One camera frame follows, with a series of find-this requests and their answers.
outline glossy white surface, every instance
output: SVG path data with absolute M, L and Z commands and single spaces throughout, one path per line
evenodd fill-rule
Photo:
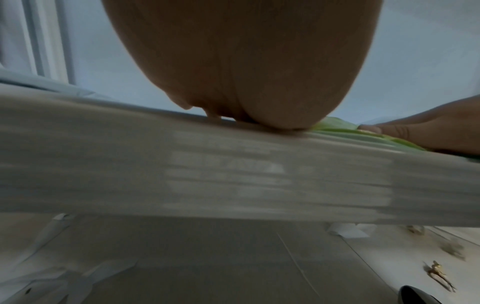
M 0 211 L 480 226 L 480 165 L 1 85 Z

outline floor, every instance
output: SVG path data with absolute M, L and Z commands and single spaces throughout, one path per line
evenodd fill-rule
M 328 234 L 324 223 L 76 216 L 19 262 L 53 216 L 0 214 L 0 281 L 49 267 L 85 272 L 106 260 L 135 258 L 134 268 L 94 284 L 83 303 L 389 304 L 405 284 L 444 304 L 472 303 L 480 295 L 480 247 L 465 244 L 467 260 L 461 261 L 440 250 L 443 239 L 435 234 L 417 236 L 398 226 L 344 240 Z M 457 293 L 426 275 L 424 263 L 434 259 Z

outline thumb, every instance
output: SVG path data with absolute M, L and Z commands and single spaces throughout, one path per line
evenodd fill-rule
M 411 125 L 361 125 L 358 129 L 404 139 L 424 148 L 436 148 L 441 140 L 435 120 Z

